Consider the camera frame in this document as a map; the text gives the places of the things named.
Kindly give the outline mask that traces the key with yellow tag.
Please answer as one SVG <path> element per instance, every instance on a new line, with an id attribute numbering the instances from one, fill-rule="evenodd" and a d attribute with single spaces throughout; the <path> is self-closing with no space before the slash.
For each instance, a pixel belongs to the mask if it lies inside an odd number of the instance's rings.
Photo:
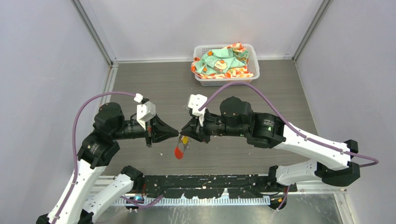
<path id="1" fill-rule="evenodd" d="M 188 145 L 189 144 L 189 137 L 187 137 L 187 136 L 183 136 L 182 138 L 181 138 L 181 142 L 182 142 L 182 144 L 183 145 Z"/>

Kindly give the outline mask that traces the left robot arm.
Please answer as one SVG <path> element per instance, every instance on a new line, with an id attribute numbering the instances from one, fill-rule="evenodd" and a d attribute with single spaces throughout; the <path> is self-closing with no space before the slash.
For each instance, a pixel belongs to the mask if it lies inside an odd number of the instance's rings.
<path id="1" fill-rule="evenodd" d="M 65 189 L 54 209 L 38 217 L 38 224 L 93 224 L 117 199 L 127 192 L 138 193 L 144 185 L 143 173 L 125 166 L 116 179 L 93 198 L 89 194 L 119 151 L 118 140 L 144 138 L 148 147 L 153 143 L 177 137 L 155 113 L 155 106 L 146 102 L 138 106 L 136 119 L 125 120 L 121 106 L 115 102 L 100 107 L 94 117 L 94 130 L 82 142 L 77 154 L 78 172 L 72 192 Z"/>

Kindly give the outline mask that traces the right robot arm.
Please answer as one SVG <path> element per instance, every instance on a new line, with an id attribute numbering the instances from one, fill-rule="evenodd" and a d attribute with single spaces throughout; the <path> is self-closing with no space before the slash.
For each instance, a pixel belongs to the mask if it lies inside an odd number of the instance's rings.
<path id="1" fill-rule="evenodd" d="M 254 112 L 250 103 L 229 97 L 220 104 L 220 115 L 201 106 L 203 95 L 190 95 L 187 103 L 191 120 L 181 134 L 208 143 L 212 136 L 244 137 L 247 143 L 264 149 L 279 149 L 307 157 L 307 161 L 289 166 L 271 166 L 266 179 L 271 191 L 297 182 L 321 180 L 323 183 L 346 187 L 360 178 L 360 166 L 352 162 L 358 144 L 354 140 L 333 142 L 296 128 L 280 117 Z"/>

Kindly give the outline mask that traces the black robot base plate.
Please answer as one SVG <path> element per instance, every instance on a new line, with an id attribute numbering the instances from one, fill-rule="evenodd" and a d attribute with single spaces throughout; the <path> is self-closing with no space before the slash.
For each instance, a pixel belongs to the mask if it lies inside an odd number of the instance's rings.
<path id="1" fill-rule="evenodd" d="M 287 187 L 270 182 L 266 175 L 146 175 L 134 182 L 132 193 L 168 199 L 259 198 L 265 193 L 284 193 Z"/>

